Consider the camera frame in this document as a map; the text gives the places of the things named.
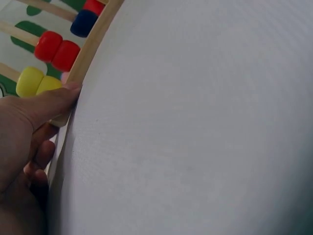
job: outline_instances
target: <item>red bead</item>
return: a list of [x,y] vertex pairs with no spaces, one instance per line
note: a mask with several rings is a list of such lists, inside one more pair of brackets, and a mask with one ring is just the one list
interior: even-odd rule
[[71,41],[63,41],[55,54],[52,65],[59,71],[69,72],[78,56],[80,48]]
[[92,11],[97,16],[100,16],[103,11],[105,5],[97,0],[87,0],[85,5],[83,6],[84,10]]
[[51,62],[62,41],[63,38],[60,34],[51,31],[44,32],[35,47],[36,58],[46,63]]

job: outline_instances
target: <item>yellow bead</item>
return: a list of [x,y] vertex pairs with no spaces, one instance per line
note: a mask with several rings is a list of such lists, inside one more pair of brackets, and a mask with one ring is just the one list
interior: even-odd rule
[[19,97],[35,96],[44,76],[44,73],[37,68],[25,68],[16,85],[16,94]]
[[62,87],[62,83],[59,79],[51,76],[44,76],[43,80],[41,81],[37,93],[40,94],[41,92],[50,91],[54,89],[58,89]]

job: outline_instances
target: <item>finger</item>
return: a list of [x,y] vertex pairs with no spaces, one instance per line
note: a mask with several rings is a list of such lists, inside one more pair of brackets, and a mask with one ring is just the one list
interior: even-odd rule
[[48,163],[53,158],[55,151],[55,144],[51,141],[45,141],[43,144],[39,147],[38,153],[33,160],[40,169],[45,169],[48,165]]
[[29,180],[33,180],[35,172],[39,169],[45,169],[53,158],[55,144],[51,141],[45,141],[38,148],[36,156],[24,167],[24,173]]
[[38,148],[44,143],[44,141],[54,137],[58,131],[59,128],[52,126],[49,123],[45,123],[41,126],[32,136],[28,160],[32,160],[35,157]]
[[33,130],[45,122],[72,108],[80,93],[81,86],[76,83],[65,84],[64,88],[46,91],[20,102],[20,109]]
[[44,170],[37,170],[34,174],[33,180],[31,181],[33,185],[42,187],[48,184],[48,177]]
[[30,191],[37,199],[40,208],[45,211],[48,198],[48,178],[43,170],[37,170],[34,176],[36,179],[30,186]]

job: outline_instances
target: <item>hand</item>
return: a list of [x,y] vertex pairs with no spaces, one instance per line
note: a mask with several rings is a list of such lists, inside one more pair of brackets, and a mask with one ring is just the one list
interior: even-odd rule
[[70,109],[80,86],[69,84],[32,98],[0,99],[0,234],[46,232],[44,172],[58,129],[47,122]]

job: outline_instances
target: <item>fingernail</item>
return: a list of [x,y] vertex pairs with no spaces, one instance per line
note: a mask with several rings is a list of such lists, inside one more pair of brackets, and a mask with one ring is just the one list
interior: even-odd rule
[[81,85],[76,82],[69,82],[69,83],[64,84],[63,87],[68,90],[78,90],[81,88]]

